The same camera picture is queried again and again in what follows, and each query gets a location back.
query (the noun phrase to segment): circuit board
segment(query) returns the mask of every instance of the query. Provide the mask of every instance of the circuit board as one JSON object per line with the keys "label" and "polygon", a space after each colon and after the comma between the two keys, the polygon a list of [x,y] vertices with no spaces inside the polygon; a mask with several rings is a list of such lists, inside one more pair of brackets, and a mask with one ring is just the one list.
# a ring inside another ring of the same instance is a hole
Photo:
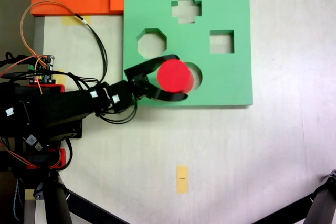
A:
{"label": "circuit board", "polygon": [[[42,62],[44,62],[47,65],[47,68],[44,68],[41,64],[38,64],[36,67],[36,71],[43,71],[43,70],[53,70],[53,64],[54,64],[54,56],[53,55],[46,55],[48,58],[41,59]],[[34,72],[34,65],[29,64],[28,70],[31,72]],[[42,74],[41,76],[34,76],[32,78],[28,78],[29,84],[36,84],[38,79],[40,84],[55,84],[56,81],[52,78],[52,74]]]}

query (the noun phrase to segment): circular hole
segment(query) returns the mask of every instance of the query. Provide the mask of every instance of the circular hole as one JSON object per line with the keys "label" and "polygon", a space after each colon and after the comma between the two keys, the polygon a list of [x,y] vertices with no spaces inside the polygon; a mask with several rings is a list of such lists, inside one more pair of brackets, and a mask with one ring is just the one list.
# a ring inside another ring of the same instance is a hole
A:
{"label": "circular hole", "polygon": [[191,91],[194,91],[196,89],[198,89],[202,83],[203,80],[203,75],[202,75],[202,71],[200,70],[200,68],[191,62],[185,62],[185,64],[188,66],[190,72],[193,74],[194,77],[194,85],[191,89]]}

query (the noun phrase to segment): octagonal hole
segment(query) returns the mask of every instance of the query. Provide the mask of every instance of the octagonal hole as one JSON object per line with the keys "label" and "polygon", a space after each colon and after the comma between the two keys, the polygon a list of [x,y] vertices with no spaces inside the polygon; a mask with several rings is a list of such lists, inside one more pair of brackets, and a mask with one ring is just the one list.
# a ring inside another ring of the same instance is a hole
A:
{"label": "octagonal hole", "polygon": [[138,52],[144,59],[161,56],[167,49],[167,37],[157,28],[147,28],[137,37]]}

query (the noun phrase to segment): black cable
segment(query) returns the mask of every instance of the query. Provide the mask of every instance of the black cable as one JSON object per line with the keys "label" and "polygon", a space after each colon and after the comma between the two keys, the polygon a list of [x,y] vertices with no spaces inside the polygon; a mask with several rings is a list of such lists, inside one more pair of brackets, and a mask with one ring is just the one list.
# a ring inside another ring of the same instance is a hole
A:
{"label": "black cable", "polygon": [[17,198],[18,187],[19,187],[19,180],[16,179],[16,187],[15,187],[15,194],[14,194],[14,201],[13,201],[13,214],[14,214],[15,219],[16,219],[18,222],[22,222],[22,221],[18,218],[18,216],[16,215],[16,198]]}
{"label": "black cable", "polygon": [[88,89],[90,87],[86,84],[86,82],[98,83],[98,80],[95,79],[95,78],[83,78],[82,79],[82,77],[75,76],[74,74],[72,74],[70,72],[69,73],[64,73],[64,72],[60,72],[60,71],[49,71],[49,70],[37,71],[36,73],[33,73],[31,71],[23,72],[22,74],[19,74],[18,76],[14,77],[14,78],[11,78],[8,83],[13,83],[13,82],[19,80],[22,77],[29,78],[29,77],[33,77],[35,75],[41,76],[43,74],[60,74],[60,75],[69,76],[75,82],[75,84],[77,85],[79,90],[83,90],[83,87],[79,84],[79,82],[82,82],[85,85],[85,87],[87,87]]}
{"label": "black cable", "polygon": [[101,83],[105,76],[106,76],[106,73],[107,73],[107,67],[108,67],[108,58],[107,58],[107,53],[106,53],[106,50],[105,50],[105,47],[103,45],[103,43],[101,42],[99,36],[96,34],[96,32],[91,28],[91,26],[89,24],[86,24],[88,26],[88,28],[91,30],[91,32],[93,33],[93,36],[94,38],[96,39],[97,41],[97,44],[98,44],[98,47],[99,47],[99,50],[100,50],[100,53],[101,53],[101,56],[102,56],[102,61],[103,61],[103,75],[102,75],[102,78],[101,80],[99,81],[99,83]]}
{"label": "black cable", "polygon": [[112,120],[112,119],[109,119],[109,118],[105,118],[102,115],[99,115],[99,117],[101,119],[103,119],[105,122],[108,122],[108,123],[111,123],[111,124],[125,124],[125,123],[128,123],[128,122],[133,120],[133,118],[136,115],[137,110],[138,110],[138,103],[135,100],[134,101],[134,109],[133,109],[132,113],[122,120]]}
{"label": "black cable", "polygon": [[21,199],[21,183],[20,183],[20,180],[18,180],[18,182],[19,182],[19,188],[18,188],[18,195],[19,195],[19,201],[20,201],[20,205],[21,205],[21,207],[23,208],[23,209],[25,209],[25,206],[24,206],[24,204],[22,203],[22,199]]}
{"label": "black cable", "polygon": [[68,147],[69,147],[69,151],[70,151],[70,158],[69,158],[69,161],[67,162],[67,164],[66,164],[65,166],[63,166],[63,167],[61,167],[61,168],[55,168],[54,170],[64,170],[64,169],[68,168],[68,166],[69,166],[70,163],[71,163],[72,156],[73,156],[74,153],[73,153],[73,151],[72,151],[72,146],[71,146],[71,142],[70,142],[70,140],[69,140],[69,139],[66,139],[65,141],[66,141],[66,143],[67,143],[67,145],[68,145]]}

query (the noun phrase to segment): square hole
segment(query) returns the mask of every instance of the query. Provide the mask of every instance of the square hole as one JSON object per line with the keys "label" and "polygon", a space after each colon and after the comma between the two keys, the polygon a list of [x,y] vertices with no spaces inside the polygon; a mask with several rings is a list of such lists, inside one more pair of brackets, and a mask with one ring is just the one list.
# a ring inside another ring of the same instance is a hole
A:
{"label": "square hole", "polygon": [[233,54],[235,52],[233,30],[210,31],[210,54]]}

